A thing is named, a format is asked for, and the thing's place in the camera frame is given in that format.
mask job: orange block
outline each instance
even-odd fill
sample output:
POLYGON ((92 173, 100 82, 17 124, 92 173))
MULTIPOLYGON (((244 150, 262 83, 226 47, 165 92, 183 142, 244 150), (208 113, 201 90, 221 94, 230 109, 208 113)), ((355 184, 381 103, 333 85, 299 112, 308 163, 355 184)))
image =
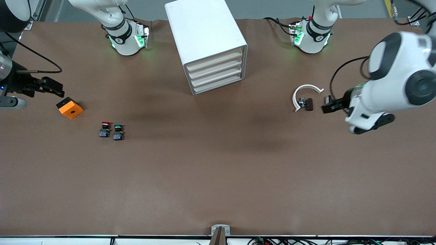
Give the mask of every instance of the orange block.
POLYGON ((80 105, 76 101, 72 100, 70 97, 65 98, 56 106, 58 107, 62 115, 70 119, 74 119, 83 112, 82 107, 80 107, 80 105))

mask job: yellow strip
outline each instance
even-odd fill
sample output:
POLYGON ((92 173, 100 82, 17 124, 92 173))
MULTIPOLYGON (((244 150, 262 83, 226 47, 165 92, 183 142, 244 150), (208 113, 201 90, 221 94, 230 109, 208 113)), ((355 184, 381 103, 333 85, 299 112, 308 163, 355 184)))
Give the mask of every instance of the yellow strip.
POLYGON ((393 16, 392 16, 392 11, 391 11, 391 1, 385 0, 385 4, 386 4, 386 8, 388 9, 389 17, 392 18, 393 16))

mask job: white curved hook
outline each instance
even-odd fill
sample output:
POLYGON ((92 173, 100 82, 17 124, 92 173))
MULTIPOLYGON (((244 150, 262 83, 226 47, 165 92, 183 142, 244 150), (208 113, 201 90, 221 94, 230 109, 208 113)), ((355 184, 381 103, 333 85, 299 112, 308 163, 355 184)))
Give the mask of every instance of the white curved hook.
POLYGON ((313 89, 313 90, 315 90, 316 92, 318 92, 318 94, 321 93, 322 91, 324 91, 324 89, 319 89, 317 86, 315 86, 315 85, 311 85, 311 84, 305 84, 305 85, 301 85, 300 87, 298 87, 298 88, 295 90, 294 95, 292 96, 292 102, 294 103, 294 106, 295 106, 295 112, 297 112, 299 109, 301 109, 301 106, 298 104, 298 101, 297 101, 296 95, 297 95, 298 90, 300 90, 300 89, 302 89, 302 88, 310 88, 310 89, 313 89))

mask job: white box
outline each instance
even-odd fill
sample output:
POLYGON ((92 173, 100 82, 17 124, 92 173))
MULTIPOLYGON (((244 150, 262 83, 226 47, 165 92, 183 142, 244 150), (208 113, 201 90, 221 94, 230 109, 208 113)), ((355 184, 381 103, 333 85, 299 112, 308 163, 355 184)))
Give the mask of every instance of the white box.
POLYGON ((225 0, 177 0, 165 11, 194 95, 244 79, 248 46, 225 0))

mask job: table surface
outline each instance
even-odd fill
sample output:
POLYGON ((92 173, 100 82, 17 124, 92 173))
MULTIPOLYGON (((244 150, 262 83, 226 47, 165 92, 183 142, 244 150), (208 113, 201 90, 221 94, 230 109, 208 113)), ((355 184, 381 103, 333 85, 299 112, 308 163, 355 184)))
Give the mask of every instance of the table surface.
MULTIPOLYGON (((436 103, 356 136, 343 113, 322 114, 327 91, 299 93, 314 99, 312 112, 294 112, 291 99, 302 84, 328 88, 336 68, 384 36, 418 29, 341 19, 308 55, 270 21, 237 23, 246 79, 198 96, 167 21, 153 22, 149 49, 132 57, 99 23, 25 31, 85 111, 70 120, 61 98, 37 94, 27 109, 1 112, 0 235, 198 235, 217 223, 236 235, 433 235, 436 103), (125 125, 126 139, 99 138, 104 120, 125 125)), ((14 60, 52 68, 21 47, 14 60)), ((338 74, 338 95, 364 82, 359 65, 338 74)))

